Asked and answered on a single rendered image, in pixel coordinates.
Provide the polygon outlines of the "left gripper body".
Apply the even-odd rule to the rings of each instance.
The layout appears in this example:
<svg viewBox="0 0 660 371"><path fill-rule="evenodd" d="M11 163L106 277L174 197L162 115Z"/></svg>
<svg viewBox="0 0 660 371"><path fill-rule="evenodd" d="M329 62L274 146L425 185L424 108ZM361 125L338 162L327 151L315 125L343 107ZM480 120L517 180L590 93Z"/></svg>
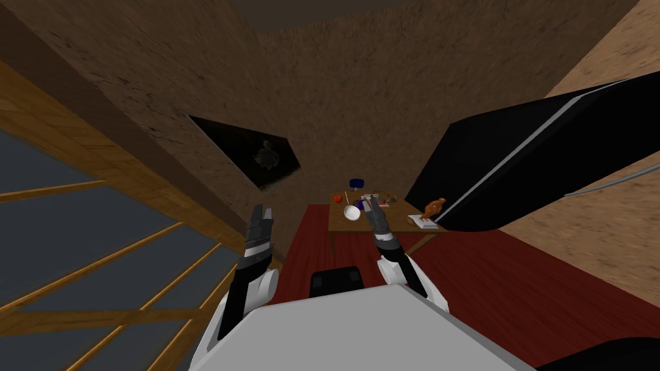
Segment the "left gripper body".
<svg viewBox="0 0 660 371"><path fill-rule="evenodd" d="M246 249L269 243L272 226L272 219L251 220L247 225Z"/></svg>

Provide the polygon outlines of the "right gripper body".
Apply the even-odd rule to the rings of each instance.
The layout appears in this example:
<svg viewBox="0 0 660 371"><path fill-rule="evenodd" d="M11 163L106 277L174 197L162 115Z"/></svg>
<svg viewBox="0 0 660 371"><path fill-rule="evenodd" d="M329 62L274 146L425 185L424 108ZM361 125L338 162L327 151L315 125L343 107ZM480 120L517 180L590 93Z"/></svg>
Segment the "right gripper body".
<svg viewBox="0 0 660 371"><path fill-rule="evenodd" d="M370 209L366 211L367 221L372 227L372 232L375 237L390 237L391 230L389 222L382 209Z"/></svg>

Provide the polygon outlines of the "brown wooden table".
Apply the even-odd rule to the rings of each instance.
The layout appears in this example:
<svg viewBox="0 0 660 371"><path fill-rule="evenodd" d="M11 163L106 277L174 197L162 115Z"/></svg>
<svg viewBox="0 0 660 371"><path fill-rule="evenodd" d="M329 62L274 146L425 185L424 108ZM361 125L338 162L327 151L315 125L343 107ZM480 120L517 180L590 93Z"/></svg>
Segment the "brown wooden table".
<svg viewBox="0 0 660 371"><path fill-rule="evenodd" d="M333 202L334 195L339 194L343 196L343 201L340 204ZM372 228L369 222L365 219L364 213L357 221L350 221L344 216L344 209L355 201L360 199L361 194L356 192L342 191L334 192L329 196L329 223L328 231L330 235L331 251L335 252L335 235L338 233L370 233ZM446 229L440 227L435 230L424 230L411 226L407 221L407 216L417 214L418 211L405 200L400 200L395 203L390 203L383 209L387 220L389 222L390 230L394 234L423 234L424 237L414 246L415 249L421 247L423 244L431 241L436 235L444 234Z"/></svg>

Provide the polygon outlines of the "white book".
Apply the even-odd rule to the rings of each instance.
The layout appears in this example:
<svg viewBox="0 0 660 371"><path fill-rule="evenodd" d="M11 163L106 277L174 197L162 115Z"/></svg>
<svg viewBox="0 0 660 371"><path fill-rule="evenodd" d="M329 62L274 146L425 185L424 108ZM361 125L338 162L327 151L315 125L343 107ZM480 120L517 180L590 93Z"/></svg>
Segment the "white book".
<svg viewBox="0 0 660 371"><path fill-rule="evenodd" d="M424 230L435 230L439 229L439 225L432 219L422 218L421 214L412 214L407 216L407 221L411 226L417 227Z"/></svg>

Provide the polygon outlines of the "brown figurine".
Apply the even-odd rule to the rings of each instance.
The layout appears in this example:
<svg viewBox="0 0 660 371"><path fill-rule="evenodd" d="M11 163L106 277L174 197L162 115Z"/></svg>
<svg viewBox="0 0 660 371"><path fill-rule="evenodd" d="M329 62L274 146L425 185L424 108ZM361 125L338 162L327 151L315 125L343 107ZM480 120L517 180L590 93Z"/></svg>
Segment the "brown figurine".
<svg viewBox="0 0 660 371"><path fill-rule="evenodd" d="M433 220L434 218L437 217L437 215L440 214L440 211L442 210L444 203L445 203L444 198L439 198L438 200L432 201L427 206L425 206L424 213L421 215L420 218L422 220Z"/></svg>

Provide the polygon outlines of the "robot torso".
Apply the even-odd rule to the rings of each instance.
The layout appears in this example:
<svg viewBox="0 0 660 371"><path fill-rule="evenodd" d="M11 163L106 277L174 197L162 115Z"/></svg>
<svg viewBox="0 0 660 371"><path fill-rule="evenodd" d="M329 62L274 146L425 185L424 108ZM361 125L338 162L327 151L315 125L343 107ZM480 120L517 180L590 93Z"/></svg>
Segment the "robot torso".
<svg viewBox="0 0 660 371"><path fill-rule="evenodd" d="M249 281L225 336L223 298L188 371L535 371L406 286L270 305L277 282L272 269Z"/></svg>

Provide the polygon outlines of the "large black furniture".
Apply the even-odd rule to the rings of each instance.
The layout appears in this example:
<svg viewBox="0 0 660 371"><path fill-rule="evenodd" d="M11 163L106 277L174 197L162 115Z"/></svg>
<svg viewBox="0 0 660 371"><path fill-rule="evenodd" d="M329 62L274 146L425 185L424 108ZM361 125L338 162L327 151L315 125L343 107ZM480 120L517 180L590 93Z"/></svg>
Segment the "large black furniture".
<svg viewBox="0 0 660 371"><path fill-rule="evenodd" d="M660 151L660 71L452 123L406 196L449 231L499 229Z"/></svg>

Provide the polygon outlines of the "wooden framed window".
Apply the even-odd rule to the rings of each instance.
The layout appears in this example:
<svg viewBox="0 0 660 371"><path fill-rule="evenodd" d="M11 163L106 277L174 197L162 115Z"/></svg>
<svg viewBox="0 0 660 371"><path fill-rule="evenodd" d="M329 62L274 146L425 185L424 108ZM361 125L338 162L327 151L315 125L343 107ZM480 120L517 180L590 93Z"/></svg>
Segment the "wooden framed window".
<svg viewBox="0 0 660 371"><path fill-rule="evenodd" d="M0 62L0 371L184 371L243 250Z"/></svg>

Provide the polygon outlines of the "thin grey rod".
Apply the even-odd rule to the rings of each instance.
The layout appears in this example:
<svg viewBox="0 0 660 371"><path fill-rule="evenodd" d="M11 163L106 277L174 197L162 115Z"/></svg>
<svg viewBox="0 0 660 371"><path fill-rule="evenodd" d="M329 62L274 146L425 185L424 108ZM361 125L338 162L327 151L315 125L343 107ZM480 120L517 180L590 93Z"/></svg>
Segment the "thin grey rod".
<svg viewBox="0 0 660 371"><path fill-rule="evenodd" d="M576 192L573 192L573 193L567 193L564 196L565 197L566 196L576 196L576 195L582 195L582 194L593 192L593 191L599 191L599 190L602 190L602 189L605 189L605 188L608 188L608 187L611 187L611 186L614 186L614 185L622 184L624 182L627 182L629 180L638 178L640 176L647 175L649 173L653 173L654 171L656 171L658 169L660 169L660 162L658 162L658 163L656 163L652 166L646 167L642 170L636 171L636 173L632 173L628 176L624 176L623 178L613 180L611 182L607 182L605 184L601 184L601 185L598 185L598 186L590 187L588 189L583 189L583 190L576 191Z"/></svg>

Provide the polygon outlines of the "black wall picture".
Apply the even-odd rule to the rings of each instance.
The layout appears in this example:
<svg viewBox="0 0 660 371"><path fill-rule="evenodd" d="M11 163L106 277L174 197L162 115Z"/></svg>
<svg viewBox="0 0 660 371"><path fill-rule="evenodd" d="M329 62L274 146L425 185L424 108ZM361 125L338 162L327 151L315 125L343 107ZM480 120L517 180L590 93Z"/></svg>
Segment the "black wall picture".
<svg viewBox="0 0 660 371"><path fill-rule="evenodd" d="M301 169L284 137L201 117L190 120L260 191L268 191Z"/></svg>

